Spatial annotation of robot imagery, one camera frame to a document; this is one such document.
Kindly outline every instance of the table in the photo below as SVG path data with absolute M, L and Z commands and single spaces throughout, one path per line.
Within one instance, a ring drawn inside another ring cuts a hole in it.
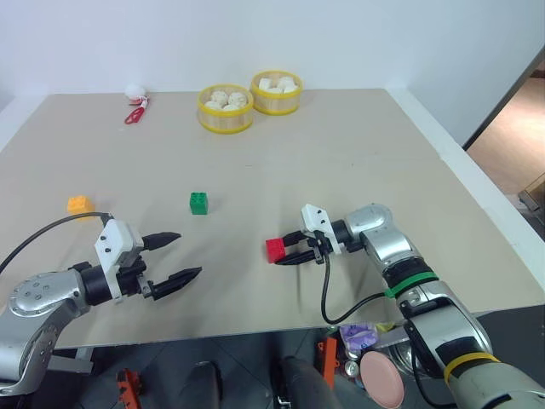
M 254 124 L 236 135 L 203 129 L 196 95 L 152 95 L 130 126 L 122 95 L 51 95 L 0 152 L 2 256 L 65 216 L 69 197 L 85 194 L 143 235 L 182 233 L 142 253 L 148 279 L 203 267 L 187 288 L 157 302 L 133 296 L 93 308 L 65 329 L 58 347 L 323 326 L 324 267 L 269 265 L 264 249 L 266 239 L 299 228 L 306 203 L 332 220 L 371 202 L 389 206 L 473 312 L 545 302 L 513 248 L 385 90 L 305 91 L 294 114 L 255 112 Z M 193 191 L 209 194 L 207 216 L 191 215 Z M 0 299 L 26 276 L 97 263 L 100 228 L 71 222 L 27 247 L 0 276 Z M 333 256 L 329 315 L 381 288 L 363 252 Z M 396 316 L 381 300 L 349 322 Z

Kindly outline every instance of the bamboo steamer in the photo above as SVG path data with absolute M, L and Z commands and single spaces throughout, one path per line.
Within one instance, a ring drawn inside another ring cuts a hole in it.
M 248 104 L 236 111 L 218 111 L 204 104 L 210 100 L 214 91 L 225 91 L 228 95 L 232 92 L 242 92 L 246 95 Z M 244 87 L 236 84 L 217 84 L 203 89 L 198 93 L 198 121 L 206 128 L 217 134 L 235 134 L 246 130 L 252 125 L 253 115 L 252 106 L 254 98 L 252 94 Z
M 259 88 L 262 78 L 270 78 L 276 83 L 281 77 L 292 77 L 299 88 L 287 94 L 273 94 Z M 250 91 L 254 96 L 254 108 L 267 115 L 286 115 L 297 110 L 303 90 L 303 82 L 299 77 L 286 71 L 264 71 L 257 74 L 250 85 Z

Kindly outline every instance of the white wall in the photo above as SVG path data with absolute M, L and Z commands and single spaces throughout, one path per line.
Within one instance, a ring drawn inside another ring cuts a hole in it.
M 308 88 L 408 86 L 463 142 L 544 24 L 542 0 L 4 0 L 0 78 L 16 95 L 171 91 L 280 67 Z
M 545 45 L 543 0 L 430 2 L 408 88 L 463 145 Z
M 3 91 L 0 88 L 0 112 L 14 99 L 14 97 L 8 92 Z

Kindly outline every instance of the green ring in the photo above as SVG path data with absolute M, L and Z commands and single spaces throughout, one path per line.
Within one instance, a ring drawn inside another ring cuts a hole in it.
M 401 291 L 404 291 L 404 289 L 407 288 L 409 285 L 413 285 L 425 279 L 437 279 L 437 278 L 438 278 L 437 275 L 435 275 L 433 271 L 419 273 L 409 277 L 408 279 L 404 279 L 403 281 L 401 281 L 399 284 L 395 285 L 394 287 L 387 289 L 386 291 L 384 291 L 384 295 L 388 298 L 395 298 Z

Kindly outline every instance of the red scissors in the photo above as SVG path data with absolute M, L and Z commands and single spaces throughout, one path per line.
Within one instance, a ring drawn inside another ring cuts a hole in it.
M 142 118 L 142 115 L 144 114 L 144 111 L 146 110 L 147 101 L 148 99 L 146 96 L 141 97 L 140 106 L 136 108 L 133 112 L 131 112 L 127 118 L 125 118 L 125 123 L 127 125 L 136 124 L 138 123 L 138 121 L 140 121 L 140 118 Z

